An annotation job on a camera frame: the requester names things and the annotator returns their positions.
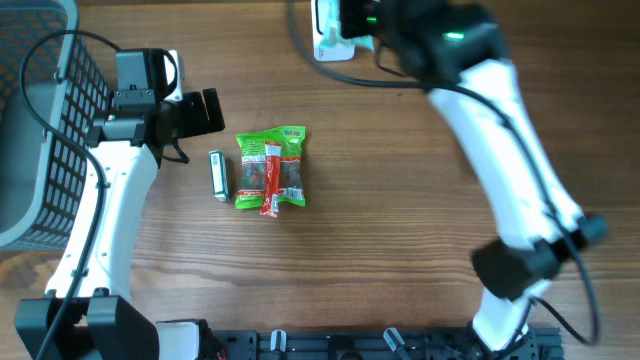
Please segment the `light green snack packet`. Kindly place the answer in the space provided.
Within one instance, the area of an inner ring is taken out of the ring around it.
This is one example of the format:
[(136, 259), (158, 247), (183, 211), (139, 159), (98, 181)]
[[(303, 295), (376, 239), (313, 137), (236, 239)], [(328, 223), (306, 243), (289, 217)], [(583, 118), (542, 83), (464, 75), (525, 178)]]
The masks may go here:
[(311, 0), (310, 3), (315, 49), (363, 48), (371, 52), (375, 51), (374, 40), (370, 35), (351, 39), (342, 37), (338, 0)]

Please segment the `red and white sachet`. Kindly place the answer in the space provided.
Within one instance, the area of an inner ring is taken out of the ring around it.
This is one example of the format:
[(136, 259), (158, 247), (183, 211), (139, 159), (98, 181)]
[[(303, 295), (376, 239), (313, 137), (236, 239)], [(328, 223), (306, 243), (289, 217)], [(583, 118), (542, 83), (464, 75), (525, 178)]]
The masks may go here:
[(278, 196), (281, 168), (281, 145), (276, 142), (265, 143), (265, 193), (260, 214), (277, 218), (279, 214)]

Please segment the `bright green snack bag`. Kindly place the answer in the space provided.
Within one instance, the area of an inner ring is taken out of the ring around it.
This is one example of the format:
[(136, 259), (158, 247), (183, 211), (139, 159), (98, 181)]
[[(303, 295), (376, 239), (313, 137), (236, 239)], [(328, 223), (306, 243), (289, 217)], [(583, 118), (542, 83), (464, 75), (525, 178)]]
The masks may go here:
[(288, 202), (305, 206), (301, 179), (304, 126), (282, 126), (236, 136), (241, 150), (241, 180), (237, 209), (259, 208), (263, 216), (277, 217)]

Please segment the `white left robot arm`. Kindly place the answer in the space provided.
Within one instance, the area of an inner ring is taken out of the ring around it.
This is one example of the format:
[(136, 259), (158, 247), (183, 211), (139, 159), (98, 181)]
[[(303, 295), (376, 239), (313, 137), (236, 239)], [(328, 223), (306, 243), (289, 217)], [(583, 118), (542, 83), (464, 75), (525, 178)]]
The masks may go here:
[(220, 131), (217, 94), (184, 93), (174, 51), (116, 54), (118, 86), (87, 124), (82, 142), (53, 134), (51, 187), (36, 218), (66, 248), (40, 299), (20, 303), (15, 326), (36, 359), (221, 359), (203, 319), (152, 322), (130, 302), (139, 220), (164, 149)]

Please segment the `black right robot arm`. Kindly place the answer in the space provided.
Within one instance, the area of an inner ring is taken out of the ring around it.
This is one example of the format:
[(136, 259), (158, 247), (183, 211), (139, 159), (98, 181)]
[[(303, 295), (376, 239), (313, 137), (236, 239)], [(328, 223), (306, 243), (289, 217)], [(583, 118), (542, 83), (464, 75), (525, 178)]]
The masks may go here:
[(585, 214), (556, 176), (486, 8), (383, 0), (343, 1), (338, 11), (343, 37), (378, 38), (410, 84), (425, 89), (485, 191), (497, 237), (472, 255), (484, 287), (472, 327), (486, 349), (505, 354), (526, 334), (562, 264), (602, 242), (607, 222)]

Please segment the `grey plastic lattice basket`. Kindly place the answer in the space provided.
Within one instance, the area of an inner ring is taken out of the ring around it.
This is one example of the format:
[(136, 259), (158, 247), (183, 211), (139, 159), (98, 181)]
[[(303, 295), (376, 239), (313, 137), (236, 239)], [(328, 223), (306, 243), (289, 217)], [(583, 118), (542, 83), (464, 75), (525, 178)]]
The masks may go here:
[(73, 1), (1, 4), (1, 248), (61, 250), (84, 185), (86, 161), (33, 118), (83, 144), (109, 85), (80, 36)]

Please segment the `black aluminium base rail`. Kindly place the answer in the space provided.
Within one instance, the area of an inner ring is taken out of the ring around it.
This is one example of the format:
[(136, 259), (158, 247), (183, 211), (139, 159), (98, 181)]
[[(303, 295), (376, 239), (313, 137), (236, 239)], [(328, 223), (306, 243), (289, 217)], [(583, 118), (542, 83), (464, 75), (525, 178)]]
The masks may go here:
[(394, 340), (385, 332), (285, 332), (215, 331), (222, 353), (220, 359), (239, 360), (563, 360), (560, 333), (554, 328), (536, 327), (513, 346), (492, 352), (469, 328), (428, 328), (401, 331)]

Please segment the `white barcode scanner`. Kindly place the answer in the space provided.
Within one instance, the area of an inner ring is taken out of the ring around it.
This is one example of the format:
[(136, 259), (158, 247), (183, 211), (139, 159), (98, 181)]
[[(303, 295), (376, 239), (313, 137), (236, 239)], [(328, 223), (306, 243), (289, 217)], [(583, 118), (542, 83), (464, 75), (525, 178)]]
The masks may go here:
[(338, 61), (346, 61), (353, 58), (355, 54), (355, 49), (329, 49), (329, 50), (318, 50), (314, 48), (314, 58), (320, 62), (338, 62)]

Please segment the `green carton with barcode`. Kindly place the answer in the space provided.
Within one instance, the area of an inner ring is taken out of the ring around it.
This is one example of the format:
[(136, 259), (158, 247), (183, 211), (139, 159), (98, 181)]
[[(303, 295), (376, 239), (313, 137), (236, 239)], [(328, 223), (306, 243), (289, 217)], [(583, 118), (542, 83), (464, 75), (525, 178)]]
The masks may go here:
[(210, 151), (209, 162), (214, 197), (221, 202), (226, 202), (229, 200), (230, 194), (225, 157), (218, 150)]

